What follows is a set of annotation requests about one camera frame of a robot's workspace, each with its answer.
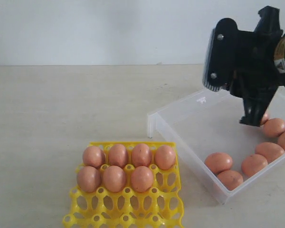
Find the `yellow egg tray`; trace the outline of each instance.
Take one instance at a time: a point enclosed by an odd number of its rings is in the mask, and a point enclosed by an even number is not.
[[[183,228],[181,219],[184,206],[178,196],[181,178],[176,156],[175,164],[169,170],[160,170],[154,163],[154,154],[161,145],[171,146],[173,142],[91,142],[89,146],[99,146],[105,153],[105,164],[99,169],[101,174],[109,166],[108,151],[114,144],[123,144],[129,154],[129,164],[123,169],[127,175],[125,188],[118,193],[105,189],[104,185],[92,193],[80,190],[77,185],[70,191],[71,208],[63,217],[66,228]],[[135,169],[131,164],[131,153],[135,145],[145,143],[152,151],[152,187],[143,193],[132,190],[130,176]],[[80,164],[76,173],[84,166]]]

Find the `white table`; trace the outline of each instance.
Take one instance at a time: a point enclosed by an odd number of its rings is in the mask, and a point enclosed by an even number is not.
[[[0,67],[0,228],[57,228],[90,141],[146,141],[146,117],[202,66]],[[152,140],[162,138],[157,135]],[[285,228],[285,163],[218,205],[180,161],[186,228]]]

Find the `transparent plastic container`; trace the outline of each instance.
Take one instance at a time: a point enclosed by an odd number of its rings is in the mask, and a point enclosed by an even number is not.
[[[280,87],[269,108],[270,118],[285,120],[285,89]],[[239,123],[244,114],[242,99],[228,91],[212,92],[204,89],[148,114],[148,136],[158,131],[169,142],[175,142],[179,157],[219,203],[228,200],[285,161],[285,154],[263,170],[247,178],[241,171],[242,161],[254,153],[266,138],[261,127]],[[243,175],[244,183],[229,191],[205,166],[206,157],[214,152],[226,152],[233,159],[233,170]]]

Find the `white wall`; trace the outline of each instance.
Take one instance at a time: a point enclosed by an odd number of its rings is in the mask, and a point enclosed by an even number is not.
[[[193,64],[223,17],[253,30],[285,0],[0,0],[0,65]]]

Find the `yellow plastic egg tray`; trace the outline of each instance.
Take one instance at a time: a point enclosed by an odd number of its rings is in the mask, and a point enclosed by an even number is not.
[[[92,193],[80,190],[78,186],[70,191],[71,208],[63,217],[66,228],[183,228],[181,219],[184,215],[183,202],[178,196],[181,190],[181,178],[178,158],[169,170],[160,170],[154,163],[154,154],[161,145],[171,146],[176,154],[173,142],[91,142],[89,146],[103,149],[105,164],[99,169],[104,172],[108,165],[108,150],[114,144],[123,144],[129,153],[129,164],[123,169],[127,174],[125,188],[118,193],[105,189],[103,184]],[[143,193],[132,190],[130,176],[134,170],[131,164],[131,152],[135,145],[147,144],[152,151],[153,186]],[[79,172],[84,164],[76,168]]]

